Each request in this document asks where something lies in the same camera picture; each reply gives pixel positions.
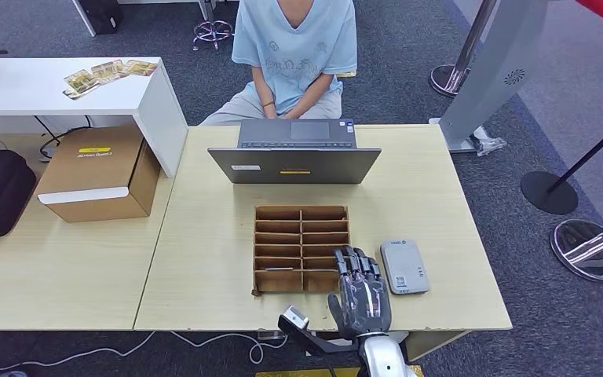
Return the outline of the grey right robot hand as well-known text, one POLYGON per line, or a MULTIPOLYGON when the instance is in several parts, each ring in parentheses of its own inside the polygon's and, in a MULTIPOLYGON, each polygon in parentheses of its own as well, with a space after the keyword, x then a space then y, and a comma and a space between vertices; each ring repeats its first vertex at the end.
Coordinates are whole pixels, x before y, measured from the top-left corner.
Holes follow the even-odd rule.
POLYGON ((385 333, 392 323, 386 282, 374 258, 362 249, 343 245, 333 249, 338 267, 339 294, 327 296, 328 309, 344 339, 385 333))

